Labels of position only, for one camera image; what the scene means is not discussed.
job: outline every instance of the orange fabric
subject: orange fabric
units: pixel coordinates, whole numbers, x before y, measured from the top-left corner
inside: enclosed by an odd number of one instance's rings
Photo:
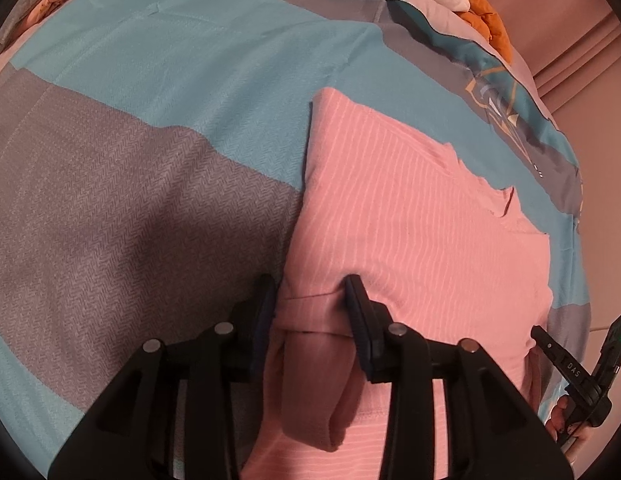
[[[54,10],[61,7],[67,0],[41,0],[34,9],[31,10],[28,15],[17,25],[17,28],[13,32],[12,41],[15,41],[29,28],[33,27],[36,23],[39,23],[46,16],[52,14]]]
[[[507,63],[513,62],[513,46],[499,14],[487,0],[469,0],[471,10],[456,14],[486,38]]]

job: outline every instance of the silver bolt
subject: silver bolt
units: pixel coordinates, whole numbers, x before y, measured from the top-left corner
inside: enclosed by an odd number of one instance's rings
[[[142,348],[146,353],[152,354],[161,348],[161,341],[159,339],[149,339]]]
[[[215,333],[217,335],[230,334],[233,330],[235,330],[235,327],[228,321],[222,321],[221,323],[217,323],[217,325],[215,325]]]
[[[404,323],[391,323],[389,325],[389,332],[399,337],[403,336],[408,331],[409,329],[406,328]]]
[[[474,354],[479,350],[479,343],[475,341],[475,339],[470,339],[468,337],[462,339],[460,341],[460,346],[466,351]]]

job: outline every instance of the wall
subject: wall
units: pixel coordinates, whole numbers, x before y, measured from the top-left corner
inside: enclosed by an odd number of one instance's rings
[[[621,314],[621,58],[554,114],[584,178],[580,232],[593,317],[585,365],[591,371],[609,325]],[[621,369],[613,410],[577,458],[580,475],[621,423]]]

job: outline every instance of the bed sheet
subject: bed sheet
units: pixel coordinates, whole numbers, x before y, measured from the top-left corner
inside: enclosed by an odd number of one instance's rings
[[[72,0],[24,42],[0,73],[0,417],[40,471],[141,342],[192,337],[281,277],[325,87],[517,189],[550,238],[548,330],[581,358],[575,155],[530,82],[433,9]],[[563,385],[542,378],[544,418]]]

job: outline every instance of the curtain fold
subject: curtain fold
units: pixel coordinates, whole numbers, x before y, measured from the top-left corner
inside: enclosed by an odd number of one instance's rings
[[[621,24],[606,0],[488,0],[555,112],[621,57]]]

